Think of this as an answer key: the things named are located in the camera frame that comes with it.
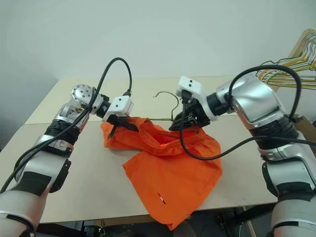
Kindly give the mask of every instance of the beige table surface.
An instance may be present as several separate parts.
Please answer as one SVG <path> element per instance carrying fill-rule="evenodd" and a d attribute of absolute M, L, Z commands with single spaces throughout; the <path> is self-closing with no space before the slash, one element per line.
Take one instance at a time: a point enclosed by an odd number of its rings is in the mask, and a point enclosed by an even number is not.
<path fill-rule="evenodd" d="M 221 77 L 207 81 L 210 93 L 231 77 Z M 172 97 L 152 99 L 158 90 L 172 91 L 177 79 L 161 79 L 161 83 L 135 80 L 133 116 L 164 117 L 169 115 L 168 105 Z M 68 101 L 69 90 L 78 83 L 94 85 L 94 80 L 64 80 L 57 83 L 39 107 L 13 136 L 0 153 L 0 185 L 11 173 L 16 159 L 36 139 L 45 132 L 54 115 L 62 104 Z M 123 81 L 107 81 L 104 93 L 115 96 L 120 91 L 116 83 Z M 169 121 L 157 121 L 164 128 L 170 126 Z M 122 164 L 129 160 L 136 151 L 111 151 L 103 147 L 101 122 L 91 116 L 84 131 L 75 144 L 71 156 L 72 166 L 61 190 L 50 194 L 41 222 L 61 222 L 76 220 L 93 220 L 123 216 L 148 214 L 133 186 L 125 175 Z M 221 116 L 218 121 L 204 129 L 219 141 L 222 151 L 241 140 L 250 137 L 236 115 Z M 222 158 L 223 176 L 199 209 L 214 209 L 241 205 L 263 204 L 276 201 L 269 193 L 261 173 L 259 153 L 255 142 L 250 142 Z"/>

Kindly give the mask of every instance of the hanger hook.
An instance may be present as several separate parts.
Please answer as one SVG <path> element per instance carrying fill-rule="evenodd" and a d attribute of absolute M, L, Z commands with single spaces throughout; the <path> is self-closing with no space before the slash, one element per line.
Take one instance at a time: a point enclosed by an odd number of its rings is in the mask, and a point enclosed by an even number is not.
<path fill-rule="evenodd" d="M 179 99 L 178 99 L 178 97 L 177 97 L 175 94 L 171 93 L 170 91 L 166 91 L 166 90 L 159 91 L 156 95 L 153 96 L 153 98 L 158 97 L 158 95 L 159 95 L 160 93 L 168 93 L 168 94 L 172 95 L 174 98 L 176 98 L 176 100 L 177 100 L 177 105 L 176 105 L 176 107 L 174 107 L 174 108 L 171 110 L 171 121 L 173 121 L 173 111 L 179 106 Z"/>

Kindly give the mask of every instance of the orange shorts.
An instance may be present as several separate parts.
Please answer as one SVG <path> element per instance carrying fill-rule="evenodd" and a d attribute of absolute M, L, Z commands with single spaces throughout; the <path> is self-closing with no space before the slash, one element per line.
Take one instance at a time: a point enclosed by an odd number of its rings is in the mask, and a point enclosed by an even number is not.
<path fill-rule="evenodd" d="M 178 131 L 165 131 L 146 118 L 129 118 L 139 132 L 101 124 L 104 146 L 121 150 L 141 150 L 123 167 L 149 214 L 170 230 L 195 211 L 221 177 L 220 159 L 197 160 L 184 152 Z M 220 153 L 219 143 L 201 128 L 184 130 L 184 141 L 190 152 L 202 157 Z"/>

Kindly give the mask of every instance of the black cable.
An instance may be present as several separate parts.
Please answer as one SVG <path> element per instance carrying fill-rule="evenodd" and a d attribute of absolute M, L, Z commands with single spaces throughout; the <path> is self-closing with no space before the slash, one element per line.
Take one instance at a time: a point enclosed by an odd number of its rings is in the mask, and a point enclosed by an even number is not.
<path fill-rule="evenodd" d="M 99 81 L 99 84 L 98 84 L 98 87 L 97 87 L 97 92 L 99 93 L 99 91 L 100 91 L 100 89 L 101 89 L 101 86 L 102 86 L 102 83 L 103 83 L 103 80 L 104 80 L 106 74 L 108 73 L 108 70 L 110 69 L 111 65 L 112 65 L 113 63 L 115 63 L 116 61 L 122 61 L 122 62 L 126 65 L 126 67 L 127 67 L 128 76 L 129 76 L 129 87 L 128 87 L 128 90 L 124 93 L 124 95 L 130 96 L 131 90 L 132 90 L 132 72 L 130 71 L 130 68 L 129 68 L 128 63 L 127 63 L 124 59 L 119 58 L 119 57 L 112 59 L 112 60 L 109 62 L 109 64 L 106 66 L 106 68 L 104 69 L 104 72 L 103 72 L 103 74 L 102 74 L 102 76 L 101 76 L 101 78 L 100 78 L 100 81 Z"/>
<path fill-rule="evenodd" d="M 13 178 L 16 176 L 16 174 L 19 172 L 19 170 L 21 168 L 24 167 L 24 165 L 26 165 L 26 163 L 34 156 L 36 155 L 39 151 L 41 151 L 42 149 L 44 149 L 46 146 L 48 146 L 50 143 L 52 143 L 53 141 L 57 140 L 60 136 L 62 136 L 64 133 L 66 133 L 67 131 L 69 131 L 71 128 L 73 128 L 78 122 L 81 121 L 81 119 L 83 119 L 83 117 L 89 113 L 92 109 L 92 105 L 93 103 L 95 102 L 99 92 L 100 92 L 100 89 L 101 89 L 101 86 L 103 84 L 103 81 L 104 81 L 104 78 L 106 76 L 106 74 L 108 73 L 108 70 L 109 68 L 111 67 L 111 65 L 115 62 L 115 61 L 122 61 L 126 67 L 127 67 L 127 70 L 128 70 L 128 75 L 129 75 L 129 87 L 128 87 L 128 90 L 123 94 L 123 95 L 128 95 L 130 96 L 131 95 L 131 89 L 132 89 L 132 74 L 131 74 L 131 70 L 130 70 L 130 67 L 128 65 L 128 63 L 122 59 L 122 58 L 114 58 L 112 59 L 108 65 L 106 66 L 101 78 L 100 78 L 100 81 L 99 81 L 99 84 L 98 84 L 98 87 L 97 89 L 95 89 L 94 87 L 92 88 L 92 96 L 91 96 L 91 100 L 88 104 L 88 106 L 84 109 L 84 111 L 75 119 L 75 121 L 69 125 L 65 130 L 63 130 L 61 133 L 57 134 L 55 137 L 53 137 L 52 139 L 50 140 L 47 140 L 45 142 L 42 142 L 42 143 L 39 143 L 35 146 L 33 146 L 32 148 L 28 149 L 26 152 L 24 152 L 20 158 L 17 160 L 17 162 L 15 163 L 15 166 L 14 166 L 14 171 L 11 173 L 11 175 L 7 178 L 6 182 L 4 183 L 4 185 L 2 186 L 1 190 L 0 190 L 0 194 L 3 193 L 7 187 L 9 186 L 10 182 L 13 180 Z"/>
<path fill-rule="evenodd" d="M 295 114 L 298 102 L 300 100 L 301 90 L 302 90 L 302 83 L 301 83 L 300 76 L 296 73 L 296 71 L 294 71 L 293 69 L 288 68 L 286 66 L 283 66 L 283 65 L 261 65 L 261 66 L 249 68 L 249 69 L 243 71 L 242 73 L 239 73 L 232 80 L 232 82 L 231 82 L 231 84 L 229 86 L 229 90 L 228 90 L 228 106 L 229 107 L 232 106 L 232 100 L 233 100 L 232 91 L 233 91 L 233 86 L 236 83 L 236 81 L 238 79 L 240 79 L 242 76 L 244 76 L 244 75 L 246 75 L 248 73 L 259 71 L 259 70 L 265 70 L 265 69 L 284 71 L 286 73 L 289 73 L 295 79 L 295 82 L 296 82 L 296 94 L 295 94 L 294 103 L 293 103 L 293 106 L 292 106 L 291 113 L 290 113 L 290 115 L 288 117 L 290 119 L 290 121 L 294 121 L 293 117 L 294 117 L 294 114 Z"/>
<path fill-rule="evenodd" d="M 268 135 L 262 135 L 262 136 L 255 136 L 255 137 L 250 137 L 248 139 L 243 140 L 242 142 L 239 142 L 238 144 L 234 145 L 233 147 L 229 148 L 227 151 L 213 156 L 213 157 L 199 157 L 197 155 L 194 155 L 191 153 L 185 146 L 184 140 L 183 140 L 183 125 L 184 125 L 184 119 L 185 119 L 185 103 L 183 104 L 183 111 L 181 115 L 181 122 L 180 122 L 180 143 L 183 148 L 183 150 L 191 157 L 199 160 L 213 160 L 213 159 L 218 159 L 221 158 L 230 152 L 236 150 L 238 147 L 253 141 L 253 140 L 276 140 L 276 141 L 286 141 L 286 142 L 293 142 L 293 143 L 301 143 L 301 144 L 306 144 L 306 145 L 311 145 L 311 146 L 316 146 L 316 142 L 312 141 L 306 141 L 306 140 L 301 140 L 301 139 L 294 139 L 294 138 L 286 138 L 286 137 L 273 137 L 273 136 L 268 136 Z"/>

